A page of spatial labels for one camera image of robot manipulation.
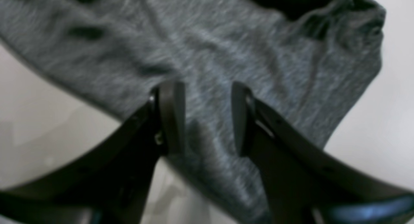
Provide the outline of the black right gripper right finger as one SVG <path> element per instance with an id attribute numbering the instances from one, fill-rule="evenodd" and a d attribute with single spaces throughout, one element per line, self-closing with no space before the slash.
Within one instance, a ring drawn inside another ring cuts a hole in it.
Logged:
<path id="1" fill-rule="evenodd" d="M 413 192 L 318 149 L 241 82 L 232 84 L 234 141 L 260 171 L 274 224 L 406 224 Z"/>

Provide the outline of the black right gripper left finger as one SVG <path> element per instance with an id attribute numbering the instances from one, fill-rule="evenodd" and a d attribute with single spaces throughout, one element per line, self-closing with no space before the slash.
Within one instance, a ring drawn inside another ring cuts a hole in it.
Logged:
<path id="1" fill-rule="evenodd" d="M 138 224 L 158 159 L 182 154 L 184 137 L 185 84 L 162 82 L 98 146 L 1 191 L 1 216 L 23 224 Z"/>

